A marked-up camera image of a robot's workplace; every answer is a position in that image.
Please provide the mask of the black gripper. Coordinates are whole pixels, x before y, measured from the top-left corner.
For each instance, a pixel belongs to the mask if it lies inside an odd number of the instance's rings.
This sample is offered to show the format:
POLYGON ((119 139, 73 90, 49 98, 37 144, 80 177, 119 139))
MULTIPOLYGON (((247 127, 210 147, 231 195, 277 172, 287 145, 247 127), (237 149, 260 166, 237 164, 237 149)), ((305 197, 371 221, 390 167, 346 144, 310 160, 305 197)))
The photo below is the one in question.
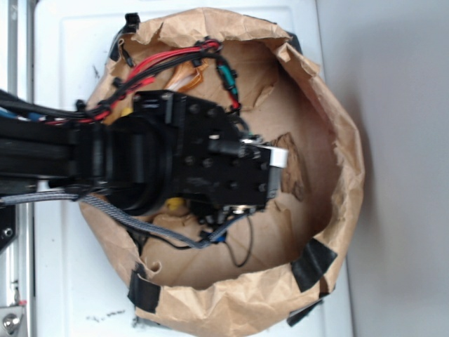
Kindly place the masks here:
POLYGON ((250 134, 240 116, 172 91, 140 91, 135 112, 171 145, 169 197, 196 215, 259 211, 275 198, 288 150, 250 134))

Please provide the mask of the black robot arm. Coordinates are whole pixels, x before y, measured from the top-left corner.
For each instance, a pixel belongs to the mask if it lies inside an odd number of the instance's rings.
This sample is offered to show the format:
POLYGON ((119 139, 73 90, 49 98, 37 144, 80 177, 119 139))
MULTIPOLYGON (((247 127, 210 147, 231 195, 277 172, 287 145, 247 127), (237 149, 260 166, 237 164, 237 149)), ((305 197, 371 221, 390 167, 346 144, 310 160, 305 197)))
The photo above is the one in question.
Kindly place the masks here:
POLYGON ((275 197, 288 151, 249 134, 219 105, 172 91, 140 91, 110 125, 1 120, 1 193, 40 181, 103 194, 132 216, 184 197, 213 207, 262 209, 275 197))

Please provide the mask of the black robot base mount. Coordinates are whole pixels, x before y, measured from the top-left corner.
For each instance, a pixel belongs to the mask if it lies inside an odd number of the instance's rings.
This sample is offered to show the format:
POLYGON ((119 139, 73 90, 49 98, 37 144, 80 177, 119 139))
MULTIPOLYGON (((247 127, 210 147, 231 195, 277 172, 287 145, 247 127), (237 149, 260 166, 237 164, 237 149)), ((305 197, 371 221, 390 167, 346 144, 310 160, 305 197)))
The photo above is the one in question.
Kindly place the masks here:
POLYGON ((3 252, 15 239, 17 234, 15 206, 1 207, 0 230, 0 250, 3 252))

